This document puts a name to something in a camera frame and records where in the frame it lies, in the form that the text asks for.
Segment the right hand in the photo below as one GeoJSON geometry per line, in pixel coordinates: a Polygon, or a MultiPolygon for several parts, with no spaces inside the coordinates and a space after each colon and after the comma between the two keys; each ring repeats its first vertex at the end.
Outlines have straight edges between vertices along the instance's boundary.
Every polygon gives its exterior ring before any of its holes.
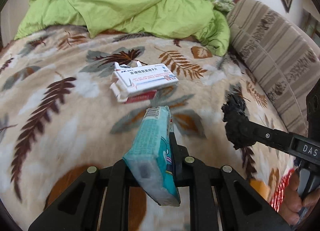
{"type": "Polygon", "coordinates": [[[319,200],[319,188],[310,193],[302,200],[297,192],[299,187],[299,174],[295,171],[290,179],[289,184],[284,190],[284,199],[279,208],[279,215],[289,224],[296,225],[300,219],[298,212],[307,208],[306,216],[309,216],[319,200]]]}

